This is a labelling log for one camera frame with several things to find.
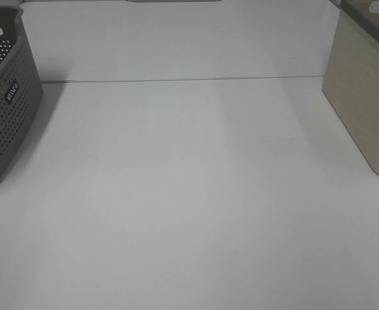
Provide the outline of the beige plastic basket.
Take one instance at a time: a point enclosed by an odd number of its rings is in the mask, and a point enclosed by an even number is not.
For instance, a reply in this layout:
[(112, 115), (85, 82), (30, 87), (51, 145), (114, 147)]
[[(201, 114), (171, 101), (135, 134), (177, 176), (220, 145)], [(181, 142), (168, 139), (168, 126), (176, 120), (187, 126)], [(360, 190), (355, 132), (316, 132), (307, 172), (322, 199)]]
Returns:
[(379, 1), (341, 1), (322, 91), (379, 175)]

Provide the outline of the grey perforated plastic basket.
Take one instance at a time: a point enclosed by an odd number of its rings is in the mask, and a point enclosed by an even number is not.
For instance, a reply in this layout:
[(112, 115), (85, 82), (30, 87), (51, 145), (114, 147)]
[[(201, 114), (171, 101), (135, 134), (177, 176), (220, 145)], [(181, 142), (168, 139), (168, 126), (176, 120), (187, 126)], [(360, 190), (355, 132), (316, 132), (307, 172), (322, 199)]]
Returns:
[(43, 97), (23, 9), (0, 6), (0, 179), (24, 142)]

